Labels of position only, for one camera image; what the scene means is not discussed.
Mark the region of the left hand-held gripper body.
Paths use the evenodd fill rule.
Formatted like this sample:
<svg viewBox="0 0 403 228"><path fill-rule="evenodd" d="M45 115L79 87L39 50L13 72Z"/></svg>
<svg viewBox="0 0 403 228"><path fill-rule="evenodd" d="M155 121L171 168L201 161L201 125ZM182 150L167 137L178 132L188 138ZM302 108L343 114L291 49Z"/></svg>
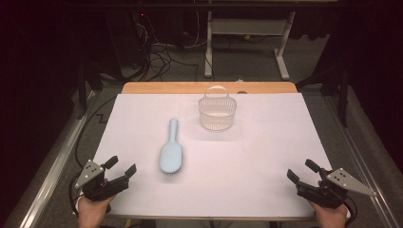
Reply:
<svg viewBox="0 0 403 228"><path fill-rule="evenodd" d="M125 174L115 180L106 180L107 169L102 165L88 160L75 184L75 188L81 189L84 196L92 201L106 200L128 188L129 178Z"/></svg>

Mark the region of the black metal stand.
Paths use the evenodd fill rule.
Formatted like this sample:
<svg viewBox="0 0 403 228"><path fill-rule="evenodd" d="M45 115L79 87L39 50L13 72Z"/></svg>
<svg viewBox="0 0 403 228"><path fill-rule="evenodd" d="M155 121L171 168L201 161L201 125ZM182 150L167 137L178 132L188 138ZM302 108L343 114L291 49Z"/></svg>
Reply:
<svg viewBox="0 0 403 228"><path fill-rule="evenodd" d="M320 84L320 93L324 96L338 96L337 116L344 127L347 127L347 104L349 74L343 63L333 63L330 66L314 72L310 77L296 83L297 89L307 85Z"/></svg>
<svg viewBox="0 0 403 228"><path fill-rule="evenodd" d="M103 89L101 70L93 62L81 62L78 68L79 119L84 117L87 110L86 86L95 91Z"/></svg>

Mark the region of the white plastic mesh basket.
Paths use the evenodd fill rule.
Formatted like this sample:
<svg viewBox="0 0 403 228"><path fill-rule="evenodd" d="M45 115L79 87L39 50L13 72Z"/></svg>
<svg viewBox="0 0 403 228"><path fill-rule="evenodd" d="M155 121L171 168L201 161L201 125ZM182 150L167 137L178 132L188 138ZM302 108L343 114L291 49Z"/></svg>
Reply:
<svg viewBox="0 0 403 228"><path fill-rule="evenodd" d="M237 101L221 85L208 87L199 99L201 125L212 131L222 131L233 125L237 111Z"/></svg>

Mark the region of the aluminium floor rail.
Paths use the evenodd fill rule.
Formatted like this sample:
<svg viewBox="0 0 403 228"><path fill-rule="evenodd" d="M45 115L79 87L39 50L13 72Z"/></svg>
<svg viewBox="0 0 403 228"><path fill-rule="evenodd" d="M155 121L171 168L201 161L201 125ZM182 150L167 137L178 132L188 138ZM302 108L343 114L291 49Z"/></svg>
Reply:
<svg viewBox="0 0 403 228"><path fill-rule="evenodd" d="M85 97L86 110L80 111L77 116L67 122L67 133L61 140L60 146L56 149L56 157L51 163L51 167L47 171L32 204L18 228L35 228L55 191L59 179L62 177L68 158L77 142L79 134L84 128L89 111L98 97L99 94L97 92L90 91Z"/></svg>
<svg viewBox="0 0 403 228"><path fill-rule="evenodd" d="M347 143L349 158L358 176L377 193L371 200L382 228L403 228L403 174L396 167L355 96L348 99L347 125L337 116L336 100L324 103Z"/></svg>

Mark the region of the person's right hand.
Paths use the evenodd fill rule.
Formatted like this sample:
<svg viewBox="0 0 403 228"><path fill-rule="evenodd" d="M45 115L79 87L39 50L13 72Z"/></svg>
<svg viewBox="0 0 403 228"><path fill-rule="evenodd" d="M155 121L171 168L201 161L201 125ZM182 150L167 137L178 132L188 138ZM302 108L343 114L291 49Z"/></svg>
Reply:
<svg viewBox="0 0 403 228"><path fill-rule="evenodd" d="M322 207L311 201L309 204L315 210L319 228L345 228L348 210L344 205L333 209Z"/></svg>

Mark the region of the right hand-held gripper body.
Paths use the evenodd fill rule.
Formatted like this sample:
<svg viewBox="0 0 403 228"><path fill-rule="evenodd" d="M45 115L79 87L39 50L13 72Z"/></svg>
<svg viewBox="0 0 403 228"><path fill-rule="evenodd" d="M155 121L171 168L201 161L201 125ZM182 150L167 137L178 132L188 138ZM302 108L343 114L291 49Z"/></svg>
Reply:
<svg viewBox="0 0 403 228"><path fill-rule="evenodd" d="M319 186L313 186L296 177L297 195L321 207L336 209L343 204L348 192L353 191L370 197L376 192L346 172L343 168L328 171L324 168L315 170L321 177Z"/></svg>

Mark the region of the light blue hairbrush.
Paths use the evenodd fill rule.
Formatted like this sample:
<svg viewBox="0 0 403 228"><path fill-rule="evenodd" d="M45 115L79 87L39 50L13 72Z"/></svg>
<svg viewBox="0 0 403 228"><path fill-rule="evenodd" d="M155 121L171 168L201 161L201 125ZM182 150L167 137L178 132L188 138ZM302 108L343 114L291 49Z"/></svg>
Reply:
<svg viewBox="0 0 403 228"><path fill-rule="evenodd" d="M169 139L160 153L160 168L165 174L175 174L182 168L182 147L176 141L178 120L173 118L169 122Z"/></svg>

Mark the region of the person's left hand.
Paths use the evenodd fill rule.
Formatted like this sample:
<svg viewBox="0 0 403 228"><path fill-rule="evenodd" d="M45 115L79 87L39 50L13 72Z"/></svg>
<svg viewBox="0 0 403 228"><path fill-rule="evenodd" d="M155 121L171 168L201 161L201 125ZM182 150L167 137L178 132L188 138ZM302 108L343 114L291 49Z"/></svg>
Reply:
<svg viewBox="0 0 403 228"><path fill-rule="evenodd" d="M105 218L107 206L115 199L109 197L101 201L92 201L81 197L78 201L79 228L100 228Z"/></svg>

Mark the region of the white table cover sheet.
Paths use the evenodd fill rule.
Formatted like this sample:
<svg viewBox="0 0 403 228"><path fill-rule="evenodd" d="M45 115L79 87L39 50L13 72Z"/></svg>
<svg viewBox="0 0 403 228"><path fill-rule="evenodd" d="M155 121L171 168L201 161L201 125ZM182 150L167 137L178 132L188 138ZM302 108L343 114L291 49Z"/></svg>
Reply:
<svg viewBox="0 0 403 228"><path fill-rule="evenodd" d="M287 178L289 169L314 184L311 159L331 165L299 93L238 94L233 125L209 131L199 121L198 94L118 96L94 156L118 163L106 175L121 176L136 164L128 189L112 203L112 215L154 219L311 219L309 203ZM159 165L178 120L182 168Z"/></svg>

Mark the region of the white metal desk frame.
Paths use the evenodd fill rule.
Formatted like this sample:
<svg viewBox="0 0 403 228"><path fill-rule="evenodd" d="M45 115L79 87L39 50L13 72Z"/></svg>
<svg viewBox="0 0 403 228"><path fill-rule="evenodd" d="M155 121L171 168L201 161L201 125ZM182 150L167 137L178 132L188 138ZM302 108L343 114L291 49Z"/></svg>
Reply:
<svg viewBox="0 0 403 228"><path fill-rule="evenodd" d="M280 36L281 43L273 50L278 65L278 71L283 81L289 81L290 75L283 59L289 34L294 23L296 13L291 11L287 19L263 20L263 19L227 19L214 18L211 11L207 15L207 39L204 58L204 76L213 76L213 50L212 35L258 35Z"/></svg>

